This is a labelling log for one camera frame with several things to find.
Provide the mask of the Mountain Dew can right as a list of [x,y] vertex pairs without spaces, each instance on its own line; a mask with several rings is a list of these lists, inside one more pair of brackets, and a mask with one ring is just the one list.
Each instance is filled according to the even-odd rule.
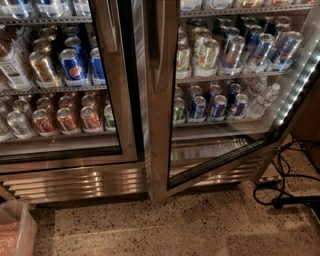
[[201,45],[195,65],[196,76],[209,77],[214,74],[219,50],[220,44],[216,40],[204,40],[203,44]]

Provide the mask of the blue pepsi can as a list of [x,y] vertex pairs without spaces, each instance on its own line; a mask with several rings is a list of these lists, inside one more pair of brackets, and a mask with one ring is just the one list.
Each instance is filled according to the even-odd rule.
[[203,96],[196,96],[189,107],[188,121],[202,122],[205,119],[206,99]]
[[227,108],[227,98],[223,95],[217,95],[210,107],[208,118],[212,121],[221,121],[225,118]]
[[248,103],[249,99],[245,94],[238,94],[229,106],[227,118],[235,120],[242,119]]
[[69,87],[82,87],[88,84],[88,65],[76,50],[67,48],[60,53],[60,62]]

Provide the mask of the blue Pepsi can lower middle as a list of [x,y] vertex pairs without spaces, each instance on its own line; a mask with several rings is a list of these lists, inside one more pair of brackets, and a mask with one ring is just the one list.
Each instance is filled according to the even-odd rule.
[[223,95],[217,95],[210,107],[208,118],[212,121],[221,121],[225,118],[227,108],[227,98]]

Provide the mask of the clear water bottle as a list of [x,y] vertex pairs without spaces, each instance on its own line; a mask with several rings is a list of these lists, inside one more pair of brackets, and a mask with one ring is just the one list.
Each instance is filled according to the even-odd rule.
[[266,87],[249,106],[246,113],[247,117],[253,119],[262,117],[268,107],[277,99],[279,90],[280,85],[278,83]]

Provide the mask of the silver blue energy can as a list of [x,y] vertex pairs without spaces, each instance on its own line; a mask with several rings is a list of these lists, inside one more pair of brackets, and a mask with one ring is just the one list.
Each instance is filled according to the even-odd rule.
[[245,46],[242,36],[231,36],[220,59],[219,72],[224,75],[239,74],[243,65],[240,61]]

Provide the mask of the clear plastic storage bin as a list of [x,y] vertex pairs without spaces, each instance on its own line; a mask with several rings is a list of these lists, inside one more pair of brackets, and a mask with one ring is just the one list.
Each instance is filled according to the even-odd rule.
[[33,256],[36,233],[37,224],[25,201],[0,205],[0,256]]

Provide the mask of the gold soda can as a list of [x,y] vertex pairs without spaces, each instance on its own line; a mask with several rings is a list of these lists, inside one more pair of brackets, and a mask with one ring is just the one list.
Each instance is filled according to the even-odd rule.
[[51,57],[45,51],[34,51],[29,56],[30,64],[36,74],[36,82],[42,89],[54,89],[62,86]]

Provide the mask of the red soda can right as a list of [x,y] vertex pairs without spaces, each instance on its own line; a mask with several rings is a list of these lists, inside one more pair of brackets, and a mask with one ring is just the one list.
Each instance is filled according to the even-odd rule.
[[80,116],[85,132],[93,133],[102,131],[102,124],[98,112],[94,107],[83,107],[80,111]]

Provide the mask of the clear labelled bottle left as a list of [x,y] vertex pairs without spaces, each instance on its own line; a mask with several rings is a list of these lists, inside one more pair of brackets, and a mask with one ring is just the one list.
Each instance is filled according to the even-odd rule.
[[12,89],[28,91],[33,87],[32,70],[15,49],[4,40],[0,40],[0,70],[8,79]]

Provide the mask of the blue Pepsi can lower right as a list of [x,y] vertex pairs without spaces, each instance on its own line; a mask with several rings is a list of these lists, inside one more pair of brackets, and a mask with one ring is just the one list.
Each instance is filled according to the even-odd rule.
[[242,119],[248,103],[249,99],[245,94],[238,94],[229,106],[227,118],[235,120]]

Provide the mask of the blue Pepsi can front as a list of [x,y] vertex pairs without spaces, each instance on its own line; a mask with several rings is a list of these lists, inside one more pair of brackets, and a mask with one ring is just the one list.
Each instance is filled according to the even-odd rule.
[[67,48],[60,53],[60,62],[69,87],[82,87],[88,84],[88,65],[76,50]]

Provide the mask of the stainless fridge bottom grille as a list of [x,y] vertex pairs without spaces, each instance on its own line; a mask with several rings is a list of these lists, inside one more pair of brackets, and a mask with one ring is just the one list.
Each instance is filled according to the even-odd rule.
[[[274,151],[259,150],[212,169],[173,191],[178,193],[192,186],[256,181],[274,154]],[[1,177],[1,196],[4,199],[21,198],[30,204],[151,193],[154,190],[141,163],[29,172]]]

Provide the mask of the blue Pepsi can lower left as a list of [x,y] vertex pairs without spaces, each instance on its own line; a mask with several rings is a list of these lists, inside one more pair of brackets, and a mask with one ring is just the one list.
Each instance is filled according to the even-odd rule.
[[206,99],[203,96],[196,96],[189,107],[188,121],[202,122],[205,119]]

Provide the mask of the blue Pepsi can edge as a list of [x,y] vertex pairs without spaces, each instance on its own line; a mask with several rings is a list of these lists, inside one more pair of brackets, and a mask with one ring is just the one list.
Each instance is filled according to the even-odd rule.
[[90,52],[90,62],[93,68],[93,77],[100,84],[106,84],[104,69],[102,65],[102,60],[100,57],[100,52],[98,48],[93,48]]

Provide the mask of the red soda can left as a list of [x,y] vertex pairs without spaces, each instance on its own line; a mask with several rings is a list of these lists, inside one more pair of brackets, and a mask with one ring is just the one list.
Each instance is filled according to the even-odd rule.
[[52,136],[57,133],[57,127],[51,114],[45,109],[36,110],[33,115],[33,123],[41,136]]

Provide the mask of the red soda can middle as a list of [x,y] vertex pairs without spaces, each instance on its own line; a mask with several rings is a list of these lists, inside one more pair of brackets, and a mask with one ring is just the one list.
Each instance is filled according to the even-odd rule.
[[61,108],[57,111],[56,116],[63,134],[71,135],[80,132],[78,121],[72,110],[69,108]]

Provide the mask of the red soda can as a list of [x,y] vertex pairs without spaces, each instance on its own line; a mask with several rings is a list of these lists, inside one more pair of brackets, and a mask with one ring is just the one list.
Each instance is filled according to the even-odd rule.
[[69,108],[61,108],[57,111],[56,116],[63,134],[71,135],[80,132],[78,121],[72,110]]
[[83,107],[80,111],[80,116],[85,132],[93,133],[102,131],[102,124],[98,112],[94,107]]
[[33,123],[41,136],[52,136],[57,133],[57,127],[51,114],[45,109],[36,110],[33,115]]

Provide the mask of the silver can lower left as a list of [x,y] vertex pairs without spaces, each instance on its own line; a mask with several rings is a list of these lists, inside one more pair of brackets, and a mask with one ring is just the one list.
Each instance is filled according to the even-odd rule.
[[23,113],[19,111],[10,112],[7,115],[7,122],[18,138],[28,139],[34,136],[32,125]]

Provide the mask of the glass fridge door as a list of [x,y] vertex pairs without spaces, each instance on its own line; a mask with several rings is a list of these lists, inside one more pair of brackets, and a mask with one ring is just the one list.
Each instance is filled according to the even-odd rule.
[[[319,89],[320,0],[141,0],[144,32],[147,104],[147,178],[160,201],[173,190],[201,175],[259,150],[275,154],[292,126],[301,117],[312,93]],[[262,33],[275,41],[260,68],[245,61]],[[231,36],[242,36],[245,46],[239,74],[219,72],[220,59]],[[205,39],[220,44],[214,74],[195,75],[197,57]],[[190,48],[190,76],[176,78],[179,42]],[[258,119],[246,113],[268,86],[280,85],[277,99]],[[238,94],[249,103],[240,120],[228,119],[228,109]],[[227,98],[225,118],[208,118],[214,98]],[[206,99],[205,119],[189,122],[196,96]],[[185,121],[173,123],[174,99],[185,103]]]
[[[33,87],[14,90],[1,71],[2,173],[44,171],[59,167],[80,167],[128,162],[136,157],[129,99],[126,61],[121,23],[116,0],[0,0],[1,40],[8,42],[32,70]],[[60,53],[71,48],[88,65],[88,84],[69,87],[60,62]],[[98,48],[106,84],[93,77],[90,52]],[[45,51],[61,78],[62,86],[42,89],[29,56]],[[102,131],[85,132],[80,111],[94,107]],[[80,132],[61,131],[57,111],[69,108],[78,121]],[[52,136],[41,136],[32,115],[48,111],[57,127]],[[20,139],[7,122],[12,111],[23,113],[32,125],[34,136]]]

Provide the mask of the green soda can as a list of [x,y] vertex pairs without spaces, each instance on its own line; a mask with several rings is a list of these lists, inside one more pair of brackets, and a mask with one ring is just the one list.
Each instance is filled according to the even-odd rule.
[[180,97],[174,99],[173,123],[181,124],[185,121],[185,103]]

